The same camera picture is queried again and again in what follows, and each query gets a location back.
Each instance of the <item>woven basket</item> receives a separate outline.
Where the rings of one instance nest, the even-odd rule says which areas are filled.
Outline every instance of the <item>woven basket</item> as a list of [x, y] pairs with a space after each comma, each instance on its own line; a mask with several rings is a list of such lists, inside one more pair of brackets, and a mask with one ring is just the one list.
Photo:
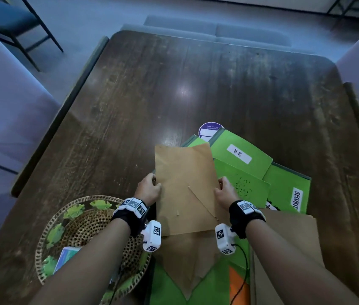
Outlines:
[[[35, 267], [41, 284], [52, 274], [61, 250], [66, 246], [82, 247], [97, 235], [112, 219], [113, 211], [123, 200], [104, 196], [87, 196], [67, 204], [49, 221], [41, 234], [36, 249]], [[142, 249], [143, 235], [130, 237], [123, 250], [121, 274], [114, 300], [129, 292], [138, 284], [146, 271], [151, 254]], [[116, 286], [115, 278], [109, 284], [101, 304], [109, 304]]]

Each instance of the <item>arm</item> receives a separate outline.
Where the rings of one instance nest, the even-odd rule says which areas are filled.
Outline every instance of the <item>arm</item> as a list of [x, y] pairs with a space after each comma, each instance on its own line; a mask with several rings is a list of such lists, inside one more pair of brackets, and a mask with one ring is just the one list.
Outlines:
[[[153, 186], [152, 173], [139, 184], [134, 197], [149, 207], [157, 200], [161, 184]], [[122, 219], [112, 220], [105, 229], [62, 266], [30, 302], [30, 305], [97, 305], [120, 265], [130, 227]]]
[[[215, 189], [216, 200], [229, 209], [240, 198], [225, 177], [219, 182], [222, 185]], [[246, 236], [284, 304], [359, 304], [359, 298], [331, 272], [285, 241], [263, 220], [251, 220]]]

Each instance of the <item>person's left hand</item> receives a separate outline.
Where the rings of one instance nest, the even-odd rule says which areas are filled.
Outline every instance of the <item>person's left hand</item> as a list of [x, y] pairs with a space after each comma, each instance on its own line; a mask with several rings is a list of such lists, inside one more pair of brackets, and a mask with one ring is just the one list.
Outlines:
[[154, 204], [161, 193], [161, 184], [153, 185], [153, 178], [155, 177], [156, 175], [153, 173], [147, 174], [137, 185], [136, 192], [134, 193], [134, 198], [143, 200], [147, 207]]

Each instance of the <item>black wristband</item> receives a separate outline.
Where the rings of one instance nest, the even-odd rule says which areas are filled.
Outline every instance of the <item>black wristband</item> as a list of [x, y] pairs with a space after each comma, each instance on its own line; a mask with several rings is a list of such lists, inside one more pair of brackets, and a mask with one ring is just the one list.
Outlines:
[[[246, 238], [246, 227], [247, 224], [254, 220], [260, 219], [266, 221], [265, 217], [253, 204], [247, 203], [247, 206], [243, 204], [242, 206], [238, 205], [238, 202], [246, 202], [244, 200], [237, 200], [229, 206], [230, 214], [230, 223], [232, 224], [232, 230], [238, 235], [239, 238]], [[253, 212], [246, 214], [242, 207], [253, 209]]]
[[136, 237], [145, 227], [146, 217], [138, 218], [134, 212], [129, 210], [117, 210], [113, 215], [112, 220], [120, 218], [124, 220], [130, 227], [130, 235]]

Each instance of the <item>h.r label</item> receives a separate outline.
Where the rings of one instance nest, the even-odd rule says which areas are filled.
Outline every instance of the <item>h.r label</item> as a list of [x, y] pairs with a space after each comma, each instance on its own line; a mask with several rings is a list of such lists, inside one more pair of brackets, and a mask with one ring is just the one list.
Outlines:
[[246, 153], [244, 153], [242, 150], [240, 150], [239, 148], [235, 147], [233, 144], [229, 145], [229, 147], [227, 148], [227, 150], [232, 153], [234, 156], [236, 156], [238, 159], [241, 159], [243, 162], [245, 162], [246, 164], [251, 162], [251, 156], [247, 155]]

